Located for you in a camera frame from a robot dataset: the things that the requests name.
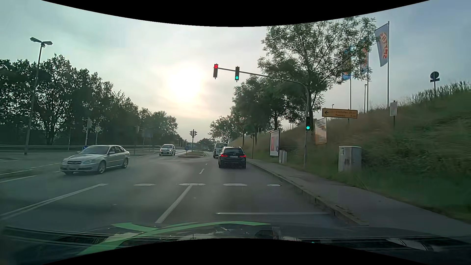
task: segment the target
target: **utility box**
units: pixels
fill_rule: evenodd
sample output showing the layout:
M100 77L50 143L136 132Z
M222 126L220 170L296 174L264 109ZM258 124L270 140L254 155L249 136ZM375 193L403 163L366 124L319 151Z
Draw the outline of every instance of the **utility box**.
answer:
M339 146L339 172L361 170L361 147L354 145Z
M286 163L288 152L286 152L284 150L280 150L278 154L279 154L278 155L278 163L280 163L280 164Z

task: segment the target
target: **lamp post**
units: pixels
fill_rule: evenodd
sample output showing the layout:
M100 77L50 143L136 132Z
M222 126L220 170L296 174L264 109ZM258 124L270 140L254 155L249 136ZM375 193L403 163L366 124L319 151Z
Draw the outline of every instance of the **lamp post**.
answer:
M45 48L46 45L52 45L52 41L40 41L34 37L31 37L30 40L32 42L39 42L41 44L41 47L39 48L39 58L38 58L38 67L36 68L36 78L34 79L34 86L31 91L31 111L30 111L30 116L28 119L28 130L26 131L26 143L24 144L24 155L28 154L29 138L31 134L31 121L32 121L32 116L34 115L34 101L36 98L36 86L38 85L39 65L41 61L42 48Z

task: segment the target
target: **white car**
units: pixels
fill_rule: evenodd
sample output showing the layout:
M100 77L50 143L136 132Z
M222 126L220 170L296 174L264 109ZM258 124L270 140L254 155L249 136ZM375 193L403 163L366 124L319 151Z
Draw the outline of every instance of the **white car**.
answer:
M218 158L219 154L221 153L221 150L227 146L227 143L224 142L217 142L214 144L214 151L212 153L213 158Z
M173 144L164 144L160 147L159 156L174 156L175 155L175 146Z

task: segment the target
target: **guardrail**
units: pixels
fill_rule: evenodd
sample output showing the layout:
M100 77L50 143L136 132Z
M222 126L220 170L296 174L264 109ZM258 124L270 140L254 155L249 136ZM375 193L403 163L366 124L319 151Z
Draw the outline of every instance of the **guardrail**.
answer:
M162 145L119 145L126 150L153 150L159 149ZM28 146L28 151L32 152L58 152L58 151L80 151L82 150L83 145L30 145ZM183 150L183 147L175 147L175 149ZM0 144L0 152L2 151L23 151L24 145L9 145L9 144Z

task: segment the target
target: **yellow sign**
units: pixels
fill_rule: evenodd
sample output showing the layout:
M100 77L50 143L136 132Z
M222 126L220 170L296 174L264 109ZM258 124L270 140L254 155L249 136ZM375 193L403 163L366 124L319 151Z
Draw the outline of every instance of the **yellow sign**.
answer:
M323 108L322 117L357 119L358 110L340 109L340 108Z

